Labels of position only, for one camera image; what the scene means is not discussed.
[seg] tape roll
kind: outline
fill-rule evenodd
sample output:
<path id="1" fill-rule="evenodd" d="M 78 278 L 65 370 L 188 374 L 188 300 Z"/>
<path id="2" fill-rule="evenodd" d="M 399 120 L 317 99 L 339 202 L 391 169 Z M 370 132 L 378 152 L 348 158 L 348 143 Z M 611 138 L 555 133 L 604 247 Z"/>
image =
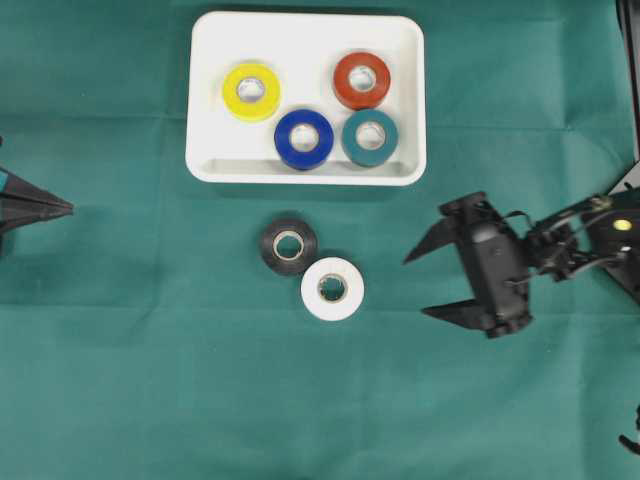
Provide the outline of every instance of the tape roll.
<path id="1" fill-rule="evenodd" d="M 383 164 L 398 146 L 398 129 L 380 110 L 360 110 L 342 129 L 342 148 L 352 162 L 363 167 Z"/>
<path id="2" fill-rule="evenodd" d="M 278 244 L 287 237 L 300 244 L 300 250 L 292 256 L 282 255 Z M 260 237 L 260 254 L 267 266 L 280 275 L 298 275 L 311 265 L 318 252 L 316 234 L 302 220 L 281 218 L 269 225 Z"/>
<path id="3" fill-rule="evenodd" d="M 259 122 L 278 108 L 280 82 L 265 65 L 243 63 L 227 74 L 222 98 L 229 111 L 240 120 Z"/>
<path id="4" fill-rule="evenodd" d="M 375 108 L 391 86 L 387 65 L 372 53 L 356 52 L 344 57 L 333 71 L 333 90 L 345 107 Z"/>
<path id="5" fill-rule="evenodd" d="M 328 279 L 342 283 L 344 292 L 336 300 L 322 293 Z M 353 264 L 342 258 L 329 257 L 311 265 L 302 277 L 302 301 L 309 312 L 320 320 L 337 321 L 353 315 L 364 299 L 364 280 Z"/>
<path id="6" fill-rule="evenodd" d="M 296 143 L 294 136 L 299 130 L 306 131 L 306 144 Z M 274 141 L 284 163 L 297 170 L 311 170 L 324 163 L 331 153 L 333 129 L 318 112 L 294 110 L 278 122 Z"/>

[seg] red tape roll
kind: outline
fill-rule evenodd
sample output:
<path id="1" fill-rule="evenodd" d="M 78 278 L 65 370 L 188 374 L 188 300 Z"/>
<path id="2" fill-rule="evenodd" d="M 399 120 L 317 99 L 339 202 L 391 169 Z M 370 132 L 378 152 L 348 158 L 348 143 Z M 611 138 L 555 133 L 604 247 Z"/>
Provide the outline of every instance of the red tape roll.
<path id="1" fill-rule="evenodd" d="M 367 90 L 356 90 L 351 86 L 349 75 L 358 67 L 371 69 L 375 74 L 373 87 Z M 344 57 L 333 72 L 333 89 L 345 107 L 353 110 L 375 108 L 384 99 L 391 85 L 391 74 L 387 65 L 371 53 L 356 52 Z"/>

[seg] green tablecloth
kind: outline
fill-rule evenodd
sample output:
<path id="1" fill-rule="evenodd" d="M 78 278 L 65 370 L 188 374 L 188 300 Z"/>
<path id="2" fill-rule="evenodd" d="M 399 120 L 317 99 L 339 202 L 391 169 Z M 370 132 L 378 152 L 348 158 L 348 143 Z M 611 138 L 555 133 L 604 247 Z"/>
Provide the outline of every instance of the green tablecloth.
<path id="1" fill-rule="evenodd" d="M 401 266 L 442 202 L 541 218 L 631 165 L 613 0 L 279 1 L 422 26 L 429 165 L 399 189 L 189 174 L 190 31 L 231 3 L 0 3 L 0 162 L 77 207 L 0 262 L 0 478 L 637 479 L 640 309 L 605 274 L 536 280 L 488 341 L 419 313 L 470 294 L 453 248 Z M 288 210 L 361 268 L 348 321 L 261 262 Z"/>

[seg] black tape roll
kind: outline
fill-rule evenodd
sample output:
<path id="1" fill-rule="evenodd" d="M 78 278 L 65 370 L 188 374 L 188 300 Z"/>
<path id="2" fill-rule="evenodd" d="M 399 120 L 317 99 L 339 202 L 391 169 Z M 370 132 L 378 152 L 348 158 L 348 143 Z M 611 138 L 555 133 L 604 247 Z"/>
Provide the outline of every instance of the black tape roll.
<path id="1" fill-rule="evenodd" d="M 287 236 L 301 243 L 301 250 L 291 258 L 278 254 L 276 245 Z M 281 218 L 269 225 L 260 238 L 260 253 L 264 263 L 280 275 L 299 275 L 315 261 L 318 241 L 311 227 L 297 218 Z"/>

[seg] blue tape roll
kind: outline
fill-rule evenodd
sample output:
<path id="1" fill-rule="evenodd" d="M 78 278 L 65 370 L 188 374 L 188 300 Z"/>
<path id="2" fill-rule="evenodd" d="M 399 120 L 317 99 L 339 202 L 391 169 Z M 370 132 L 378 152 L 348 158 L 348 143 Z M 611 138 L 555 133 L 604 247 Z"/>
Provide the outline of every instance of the blue tape roll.
<path id="1" fill-rule="evenodd" d="M 367 149 L 358 143 L 358 129 L 371 122 L 375 128 L 384 130 L 384 142 L 378 148 Z M 398 146 L 398 129 L 393 120 L 380 110 L 360 110 L 347 120 L 342 130 L 342 148 L 352 162 L 363 167 L 383 164 Z"/>
<path id="2" fill-rule="evenodd" d="M 318 133 L 318 143 L 308 152 L 296 150 L 291 144 L 291 132 L 298 125 L 311 125 Z M 276 150 L 282 161 L 298 170 L 316 168 L 327 159 L 333 148 L 333 129 L 318 112 L 300 109 L 287 113 L 278 122 L 274 135 Z"/>

